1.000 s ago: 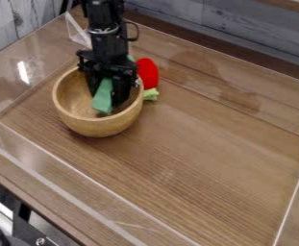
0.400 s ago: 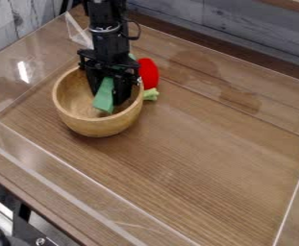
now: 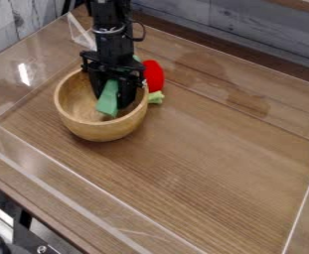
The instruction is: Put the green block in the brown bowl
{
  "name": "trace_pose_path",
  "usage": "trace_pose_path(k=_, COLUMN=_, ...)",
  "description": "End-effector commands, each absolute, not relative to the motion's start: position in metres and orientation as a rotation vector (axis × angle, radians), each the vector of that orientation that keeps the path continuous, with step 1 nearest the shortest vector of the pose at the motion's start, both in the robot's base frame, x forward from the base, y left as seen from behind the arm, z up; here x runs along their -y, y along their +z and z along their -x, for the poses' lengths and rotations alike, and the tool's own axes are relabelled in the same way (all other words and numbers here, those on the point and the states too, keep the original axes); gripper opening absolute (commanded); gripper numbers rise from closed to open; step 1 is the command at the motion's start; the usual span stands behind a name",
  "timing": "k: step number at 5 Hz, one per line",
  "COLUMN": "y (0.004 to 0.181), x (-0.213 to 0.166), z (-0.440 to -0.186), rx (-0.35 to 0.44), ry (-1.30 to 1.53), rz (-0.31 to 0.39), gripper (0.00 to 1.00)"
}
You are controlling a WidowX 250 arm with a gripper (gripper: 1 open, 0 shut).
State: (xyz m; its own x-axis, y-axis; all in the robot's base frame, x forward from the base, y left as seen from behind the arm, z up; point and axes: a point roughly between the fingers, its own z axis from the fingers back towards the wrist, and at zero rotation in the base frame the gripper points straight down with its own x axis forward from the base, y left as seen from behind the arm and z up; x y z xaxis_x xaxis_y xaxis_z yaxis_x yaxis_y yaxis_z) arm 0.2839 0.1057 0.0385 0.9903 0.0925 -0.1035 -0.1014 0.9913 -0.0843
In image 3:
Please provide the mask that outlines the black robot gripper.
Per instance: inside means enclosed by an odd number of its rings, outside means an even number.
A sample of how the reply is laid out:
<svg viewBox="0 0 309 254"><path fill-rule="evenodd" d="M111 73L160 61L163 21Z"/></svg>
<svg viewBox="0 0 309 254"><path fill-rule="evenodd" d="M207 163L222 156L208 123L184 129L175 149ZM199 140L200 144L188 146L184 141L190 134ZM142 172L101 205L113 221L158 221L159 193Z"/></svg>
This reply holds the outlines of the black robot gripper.
<svg viewBox="0 0 309 254"><path fill-rule="evenodd" d="M125 108L135 99L136 88L143 82L143 64L133 58L135 38L131 28L93 28L96 50L81 51L81 70L88 74L95 98L100 97L109 79L117 81L116 104Z"/></svg>

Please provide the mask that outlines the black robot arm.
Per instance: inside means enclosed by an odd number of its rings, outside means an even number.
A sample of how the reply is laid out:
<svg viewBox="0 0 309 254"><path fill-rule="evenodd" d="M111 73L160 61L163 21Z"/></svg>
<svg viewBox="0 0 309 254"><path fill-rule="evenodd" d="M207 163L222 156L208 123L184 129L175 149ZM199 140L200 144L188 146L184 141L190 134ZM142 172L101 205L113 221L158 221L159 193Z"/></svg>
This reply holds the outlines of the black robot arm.
<svg viewBox="0 0 309 254"><path fill-rule="evenodd" d="M87 73L96 98L109 80L116 82L116 108L125 108L135 99L144 80L144 65L133 58L133 43L146 37L132 36L131 0L84 0L92 18L95 50L81 51L81 71Z"/></svg>

